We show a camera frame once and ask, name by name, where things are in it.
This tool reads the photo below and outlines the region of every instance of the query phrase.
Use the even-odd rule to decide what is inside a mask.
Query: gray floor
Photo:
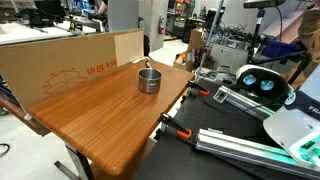
[[[150,53],[150,57],[172,66],[175,55],[187,46],[181,40],[167,41],[163,48]],[[173,116],[178,107],[176,103],[169,114]],[[10,144],[11,149],[0,158],[0,180],[68,180],[53,165],[57,160],[77,172],[62,140],[53,133],[45,137],[37,135],[11,114],[0,117],[1,143]]]

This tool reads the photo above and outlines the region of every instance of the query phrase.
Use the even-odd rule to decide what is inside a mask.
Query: white wall
[[[244,9],[243,3],[246,0],[224,0],[223,6],[226,7],[226,12],[222,17],[222,21],[226,26],[237,26],[242,24],[245,26],[247,24],[246,32],[254,32],[256,26],[256,16],[257,9]],[[200,9],[205,6],[207,9],[217,8],[220,0],[196,0],[196,6],[194,8],[194,13],[200,14]],[[283,16],[286,12],[294,11],[299,4],[299,1],[287,0],[284,4],[279,6],[279,9]],[[303,2],[298,10],[303,10],[309,3]],[[260,32],[266,29],[270,24],[272,24],[276,19],[279,18],[279,13],[276,8],[266,8],[266,14],[263,19]]]
[[[163,47],[164,35],[158,35],[160,14],[166,19],[169,0],[139,0],[139,16],[144,19],[145,35],[150,38],[150,51]]]

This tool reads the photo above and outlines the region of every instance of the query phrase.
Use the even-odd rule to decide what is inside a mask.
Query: wooden tabletop
[[[31,106],[29,114],[111,175],[120,174],[194,75],[155,61],[161,71],[158,93],[138,90],[145,61],[77,86]]]

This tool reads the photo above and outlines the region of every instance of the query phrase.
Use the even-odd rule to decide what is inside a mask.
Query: metal table leg
[[[91,171],[89,162],[87,158],[82,155],[79,151],[77,151],[73,146],[66,143],[66,148],[68,150],[69,155],[71,156],[71,159],[76,166],[79,177],[81,180],[94,180],[93,173]],[[64,173],[66,174],[70,179],[79,179],[75,174],[73,174],[68,168],[66,168],[63,164],[61,164],[59,161],[55,163],[55,165]]]

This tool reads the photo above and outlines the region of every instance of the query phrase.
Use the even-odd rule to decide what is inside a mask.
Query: clamp
[[[194,89],[198,89],[199,90],[199,94],[201,94],[202,96],[209,96],[209,91],[206,90],[205,88],[203,88],[202,86],[200,86],[199,84],[192,82],[192,81],[188,81],[187,88],[194,88]]]
[[[174,129],[176,129],[177,136],[179,138],[189,140],[191,139],[192,131],[186,128],[182,123],[178,122],[176,119],[171,117],[166,113],[161,113],[160,117],[158,118],[159,122],[166,124]]]

